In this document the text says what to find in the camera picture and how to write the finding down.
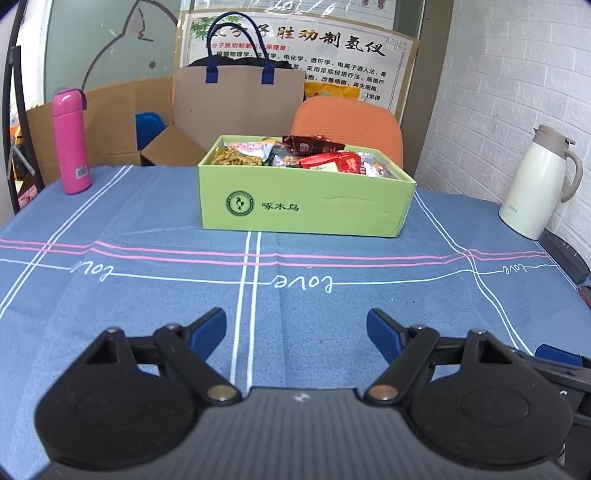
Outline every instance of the green cardboard box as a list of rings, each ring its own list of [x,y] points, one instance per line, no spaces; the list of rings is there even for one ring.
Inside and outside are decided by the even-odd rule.
[[[302,168],[211,165],[224,142],[262,137],[223,135],[199,162],[203,228],[263,232],[398,236],[417,183],[372,148],[396,179]]]

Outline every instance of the red snack bag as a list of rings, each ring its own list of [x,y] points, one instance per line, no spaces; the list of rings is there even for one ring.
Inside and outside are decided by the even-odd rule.
[[[344,144],[332,142],[320,135],[314,137],[287,135],[286,137],[283,137],[283,143],[287,145],[297,157],[308,157],[320,153],[336,152],[345,148]]]
[[[309,170],[361,173],[361,157],[353,152],[332,152],[302,158],[300,166]]]

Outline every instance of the orange chair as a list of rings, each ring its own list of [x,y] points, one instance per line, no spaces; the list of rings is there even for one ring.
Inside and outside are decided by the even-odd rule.
[[[325,135],[334,142],[377,148],[403,168],[402,133],[385,108],[348,98],[316,96],[295,113],[292,135]]]

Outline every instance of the thermos handle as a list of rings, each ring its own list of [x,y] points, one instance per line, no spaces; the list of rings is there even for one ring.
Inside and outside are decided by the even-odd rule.
[[[577,192],[577,189],[579,188],[579,185],[581,185],[581,180],[583,180],[583,163],[581,162],[581,159],[576,153],[570,151],[568,148],[564,149],[564,155],[574,161],[574,165],[577,167],[577,170],[574,173],[572,184],[560,198],[561,203],[568,202],[574,196],[574,194]]]

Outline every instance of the blue bag handle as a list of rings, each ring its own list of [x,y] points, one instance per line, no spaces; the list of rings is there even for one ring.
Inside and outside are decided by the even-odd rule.
[[[265,48],[265,42],[263,42],[263,39],[262,39],[261,32],[259,32],[259,29],[258,29],[258,27],[256,26],[256,23],[255,23],[255,21],[254,21],[254,20],[253,20],[251,17],[249,17],[248,15],[246,15],[246,14],[243,14],[242,12],[231,11],[231,12],[226,12],[226,13],[224,13],[224,14],[221,14],[219,17],[217,17],[217,18],[216,18],[216,19],[215,19],[215,20],[212,22],[211,26],[209,27],[209,31],[207,32],[207,39],[209,40],[210,36],[211,36],[211,35],[213,35],[213,34],[214,34],[216,31],[217,31],[217,29],[214,31],[214,30],[213,30],[213,27],[214,27],[214,26],[215,26],[215,25],[216,25],[216,24],[217,24],[217,23],[218,23],[220,20],[222,20],[222,19],[224,19],[224,18],[226,18],[226,17],[229,17],[229,16],[231,16],[231,15],[237,15],[237,16],[239,16],[239,17],[242,17],[242,18],[244,18],[245,20],[247,20],[247,21],[249,21],[249,22],[251,23],[251,25],[252,25],[252,28],[254,28],[254,29],[255,29],[255,34],[256,34],[256,37],[257,37],[257,39],[258,39],[258,41],[259,41],[259,45],[261,46],[261,51],[262,51],[263,55],[265,56],[265,58],[266,58],[267,60],[269,60],[269,54],[267,53],[267,49]],[[260,57],[259,57],[259,55],[258,55],[258,52],[256,52],[256,48],[255,48],[255,53],[256,53],[256,57],[257,57],[257,58],[260,58]]]
[[[207,33],[207,67],[206,67],[205,83],[217,83],[217,77],[218,77],[219,72],[217,70],[216,59],[212,53],[212,38],[213,38],[213,34],[223,27],[236,28],[236,29],[240,30],[242,33],[244,33],[244,35],[246,36],[248,41],[251,43],[252,48],[255,50],[256,57],[260,60],[260,57],[258,56],[258,53],[256,52],[254,40],[252,39],[250,34],[246,31],[246,29],[243,26],[235,24],[235,23],[229,23],[229,22],[224,22],[224,23],[215,25],[215,28],[213,28],[213,29],[210,28],[209,32]],[[273,66],[273,64],[269,60],[266,50],[264,50],[264,53],[265,53],[265,59],[267,60],[267,62],[265,62],[265,66],[262,69],[261,84],[262,85],[273,85],[273,83],[275,81],[275,67]]]

